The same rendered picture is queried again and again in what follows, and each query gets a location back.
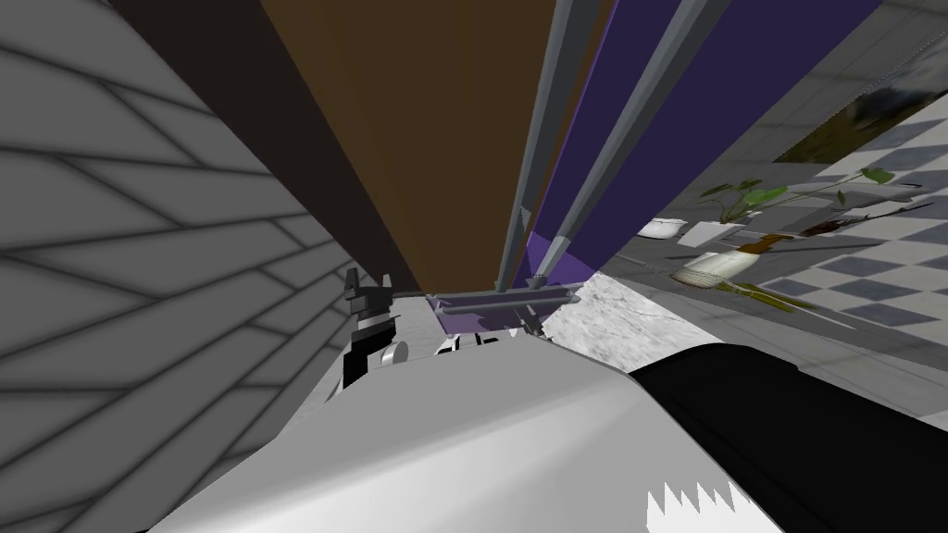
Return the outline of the purple cupboard door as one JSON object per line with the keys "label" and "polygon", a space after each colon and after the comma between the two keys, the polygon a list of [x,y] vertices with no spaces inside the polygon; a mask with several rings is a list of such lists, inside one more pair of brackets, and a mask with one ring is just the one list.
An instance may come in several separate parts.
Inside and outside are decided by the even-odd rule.
{"label": "purple cupboard door", "polygon": [[[614,0],[514,287],[536,274],[680,1]],[[549,282],[588,279],[881,2],[730,0]]]}

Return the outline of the green plant in white pot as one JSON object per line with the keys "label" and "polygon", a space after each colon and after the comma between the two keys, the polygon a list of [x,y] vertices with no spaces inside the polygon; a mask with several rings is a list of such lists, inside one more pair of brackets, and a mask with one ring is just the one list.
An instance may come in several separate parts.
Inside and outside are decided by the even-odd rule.
{"label": "green plant in white pot", "polygon": [[844,185],[857,180],[865,180],[875,185],[886,185],[895,175],[882,167],[864,167],[855,175],[837,182],[825,184],[783,186],[776,189],[754,189],[761,180],[745,180],[737,187],[725,183],[703,192],[699,204],[715,203],[720,207],[717,221],[697,222],[678,241],[687,248],[702,248],[711,242],[730,236],[742,228],[740,220],[752,213],[763,213],[777,206],[799,203],[803,199],[815,198],[823,192],[831,192],[840,205],[845,205]]}

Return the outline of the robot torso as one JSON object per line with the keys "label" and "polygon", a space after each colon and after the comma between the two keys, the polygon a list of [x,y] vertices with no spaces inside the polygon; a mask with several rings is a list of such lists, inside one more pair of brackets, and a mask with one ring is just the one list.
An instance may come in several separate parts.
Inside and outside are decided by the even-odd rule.
{"label": "robot torso", "polygon": [[382,367],[150,533],[785,533],[627,374],[547,341]]}

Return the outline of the dark picture on wall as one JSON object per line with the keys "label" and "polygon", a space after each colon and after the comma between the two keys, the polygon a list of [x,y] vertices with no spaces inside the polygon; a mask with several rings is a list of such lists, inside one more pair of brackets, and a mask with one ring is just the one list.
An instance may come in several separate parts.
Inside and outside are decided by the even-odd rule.
{"label": "dark picture on wall", "polygon": [[948,48],[932,50],[861,94],[776,160],[835,164],[947,93]]}

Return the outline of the dark brown branch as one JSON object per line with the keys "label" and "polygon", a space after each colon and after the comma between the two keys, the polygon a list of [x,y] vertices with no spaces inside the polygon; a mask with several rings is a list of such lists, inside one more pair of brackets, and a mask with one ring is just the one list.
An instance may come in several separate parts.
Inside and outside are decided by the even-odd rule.
{"label": "dark brown branch", "polygon": [[805,229],[804,231],[802,231],[802,232],[799,234],[799,237],[800,237],[800,238],[809,238],[809,237],[814,237],[814,236],[821,235],[821,234],[828,234],[828,233],[832,233],[833,231],[836,231],[836,230],[838,230],[838,229],[845,228],[845,227],[848,227],[848,226],[853,226],[853,225],[856,225],[856,224],[860,224],[860,223],[863,223],[863,222],[866,222],[866,221],[869,221],[869,220],[874,220],[874,219],[879,219],[879,218],[884,218],[884,217],[891,217],[891,216],[895,216],[895,215],[900,215],[900,214],[902,214],[902,213],[907,213],[907,212],[910,212],[910,211],[919,210],[919,208],[923,208],[923,207],[926,207],[926,206],[928,206],[928,205],[931,205],[931,203],[924,203],[924,204],[921,204],[921,205],[914,205],[914,206],[911,206],[911,207],[902,207],[902,208],[899,208],[899,210],[891,211],[890,213],[885,213],[885,214],[882,214],[882,215],[877,215],[877,216],[872,216],[872,217],[871,217],[871,216],[862,216],[862,217],[858,217],[858,218],[832,219],[832,220],[828,220],[828,221],[825,221],[825,222],[821,222],[821,223],[819,223],[819,224],[816,224],[815,226],[813,226],[813,227],[811,227],[811,228],[809,228],[809,229]]}

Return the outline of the white vase with brown top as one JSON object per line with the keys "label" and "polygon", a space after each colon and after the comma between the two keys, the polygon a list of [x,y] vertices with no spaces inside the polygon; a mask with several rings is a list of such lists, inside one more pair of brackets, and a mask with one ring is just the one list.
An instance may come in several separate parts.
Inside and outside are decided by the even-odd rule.
{"label": "white vase with brown top", "polygon": [[713,254],[696,260],[672,272],[669,276],[677,282],[700,289],[712,289],[725,284],[729,279],[755,264],[760,256],[781,241],[792,241],[792,235],[766,234],[757,242],[721,254]]}

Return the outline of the white bowl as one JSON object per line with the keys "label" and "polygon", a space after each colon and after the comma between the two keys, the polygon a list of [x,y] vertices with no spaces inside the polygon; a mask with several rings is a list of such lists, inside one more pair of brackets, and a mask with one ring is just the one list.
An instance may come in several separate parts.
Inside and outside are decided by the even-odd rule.
{"label": "white bowl", "polygon": [[687,224],[685,220],[677,218],[654,218],[637,232],[637,236],[647,239],[668,240],[677,236]]}

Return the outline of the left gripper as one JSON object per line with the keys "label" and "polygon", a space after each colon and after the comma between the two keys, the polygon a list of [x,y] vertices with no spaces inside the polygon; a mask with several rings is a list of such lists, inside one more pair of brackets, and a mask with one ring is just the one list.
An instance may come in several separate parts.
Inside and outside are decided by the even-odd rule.
{"label": "left gripper", "polygon": [[382,277],[381,287],[361,287],[359,269],[350,267],[345,275],[344,299],[349,303],[349,314],[359,321],[387,314],[393,304],[391,276]]}

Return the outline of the brown cupboard door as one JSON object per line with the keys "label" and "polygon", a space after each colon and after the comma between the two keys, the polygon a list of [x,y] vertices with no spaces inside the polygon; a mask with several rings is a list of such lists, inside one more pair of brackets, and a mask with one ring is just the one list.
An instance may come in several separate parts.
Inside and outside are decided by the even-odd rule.
{"label": "brown cupboard door", "polygon": [[494,289],[555,15],[610,0],[260,0],[426,293]]}

